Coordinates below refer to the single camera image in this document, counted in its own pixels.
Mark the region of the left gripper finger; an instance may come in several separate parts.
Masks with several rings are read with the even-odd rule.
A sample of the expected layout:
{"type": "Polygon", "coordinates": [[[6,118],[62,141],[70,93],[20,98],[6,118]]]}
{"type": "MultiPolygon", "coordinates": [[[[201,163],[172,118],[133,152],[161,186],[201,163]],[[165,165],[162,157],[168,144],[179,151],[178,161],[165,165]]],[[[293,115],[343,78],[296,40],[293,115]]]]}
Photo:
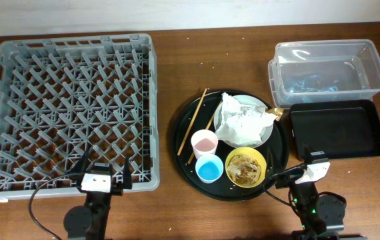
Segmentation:
{"type": "Polygon", "coordinates": [[[89,149],[87,149],[80,160],[74,164],[74,166],[71,168],[71,173],[84,173],[87,168],[87,160],[89,157],[89,149]]]}
{"type": "Polygon", "coordinates": [[[132,189],[132,186],[133,186],[131,169],[129,166],[129,159],[130,159],[130,155],[126,155],[125,162],[123,165],[123,184],[122,184],[123,189],[132,189]]]}

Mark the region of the yellow bowl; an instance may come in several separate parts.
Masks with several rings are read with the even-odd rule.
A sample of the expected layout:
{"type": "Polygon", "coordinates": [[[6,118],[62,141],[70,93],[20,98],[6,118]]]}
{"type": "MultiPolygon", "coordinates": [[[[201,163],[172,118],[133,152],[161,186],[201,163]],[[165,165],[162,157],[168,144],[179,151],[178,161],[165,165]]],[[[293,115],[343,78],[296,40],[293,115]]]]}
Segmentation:
{"type": "Polygon", "coordinates": [[[258,150],[239,147],[227,156],[225,170],[228,178],[237,186],[253,188],[265,179],[267,162],[258,150]]]}

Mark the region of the food scraps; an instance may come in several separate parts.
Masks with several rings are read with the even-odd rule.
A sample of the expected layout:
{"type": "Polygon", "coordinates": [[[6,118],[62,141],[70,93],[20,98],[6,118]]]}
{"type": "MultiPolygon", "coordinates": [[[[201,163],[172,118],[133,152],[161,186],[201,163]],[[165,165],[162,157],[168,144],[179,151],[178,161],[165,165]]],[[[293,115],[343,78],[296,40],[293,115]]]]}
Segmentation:
{"type": "Polygon", "coordinates": [[[249,155],[235,155],[226,168],[233,182],[246,187],[256,184],[261,176],[261,170],[256,159],[249,155]]]}

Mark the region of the gold snack wrapper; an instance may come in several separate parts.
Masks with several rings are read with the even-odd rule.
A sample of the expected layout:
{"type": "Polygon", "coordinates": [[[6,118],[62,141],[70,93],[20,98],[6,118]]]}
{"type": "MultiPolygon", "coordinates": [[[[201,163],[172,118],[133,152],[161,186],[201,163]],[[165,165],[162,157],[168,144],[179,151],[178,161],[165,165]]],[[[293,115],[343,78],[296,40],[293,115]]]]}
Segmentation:
{"type": "Polygon", "coordinates": [[[276,121],[280,121],[284,110],[281,108],[271,108],[266,110],[266,113],[273,114],[275,116],[276,121]]]}

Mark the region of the white napkin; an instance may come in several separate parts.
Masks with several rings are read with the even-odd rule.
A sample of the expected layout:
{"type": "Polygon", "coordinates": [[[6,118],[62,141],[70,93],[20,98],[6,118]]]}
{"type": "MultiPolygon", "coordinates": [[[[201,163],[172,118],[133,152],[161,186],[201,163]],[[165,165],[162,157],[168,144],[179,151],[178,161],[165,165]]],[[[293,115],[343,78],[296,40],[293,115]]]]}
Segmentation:
{"type": "Polygon", "coordinates": [[[222,121],[215,134],[219,140],[235,144],[252,144],[260,142],[260,132],[264,127],[274,124],[275,116],[266,113],[264,107],[242,105],[232,95],[224,92],[222,98],[222,121]]]}

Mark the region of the pink cup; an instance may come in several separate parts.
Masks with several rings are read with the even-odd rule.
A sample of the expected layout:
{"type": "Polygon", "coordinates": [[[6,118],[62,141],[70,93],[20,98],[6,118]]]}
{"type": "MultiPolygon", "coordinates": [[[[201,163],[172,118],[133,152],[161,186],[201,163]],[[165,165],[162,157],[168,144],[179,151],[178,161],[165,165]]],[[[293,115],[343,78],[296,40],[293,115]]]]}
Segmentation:
{"type": "Polygon", "coordinates": [[[217,150],[218,141],[216,134],[210,130],[196,131],[191,137],[191,146],[196,159],[202,155],[214,154],[217,150]]]}

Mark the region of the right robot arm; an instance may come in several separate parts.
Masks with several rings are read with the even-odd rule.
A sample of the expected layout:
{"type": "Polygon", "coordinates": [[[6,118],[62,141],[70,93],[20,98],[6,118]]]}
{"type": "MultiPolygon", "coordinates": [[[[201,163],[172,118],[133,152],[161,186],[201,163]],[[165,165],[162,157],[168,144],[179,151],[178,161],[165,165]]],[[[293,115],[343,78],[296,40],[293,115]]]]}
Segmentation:
{"type": "Polygon", "coordinates": [[[325,152],[303,145],[303,162],[266,177],[264,184],[274,181],[278,188],[288,188],[288,200],[278,201],[289,206],[301,221],[302,230],[293,231],[292,239],[338,239],[344,229],[343,218],[347,201],[332,192],[318,192],[315,183],[324,178],[330,162],[325,152]]]}

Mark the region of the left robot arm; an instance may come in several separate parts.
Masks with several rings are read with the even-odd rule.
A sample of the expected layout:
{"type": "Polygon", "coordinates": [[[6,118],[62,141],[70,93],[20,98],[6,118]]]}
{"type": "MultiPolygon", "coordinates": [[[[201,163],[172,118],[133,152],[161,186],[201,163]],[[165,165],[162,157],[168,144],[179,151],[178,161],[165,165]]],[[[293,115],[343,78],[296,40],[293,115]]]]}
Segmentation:
{"type": "Polygon", "coordinates": [[[76,188],[86,194],[83,205],[70,209],[63,220],[68,239],[104,239],[111,198],[122,196],[131,189],[133,180],[129,166],[130,155],[126,155],[123,166],[123,181],[113,182],[113,166],[106,163],[89,164],[89,152],[69,170],[70,179],[76,180],[76,188]]]}

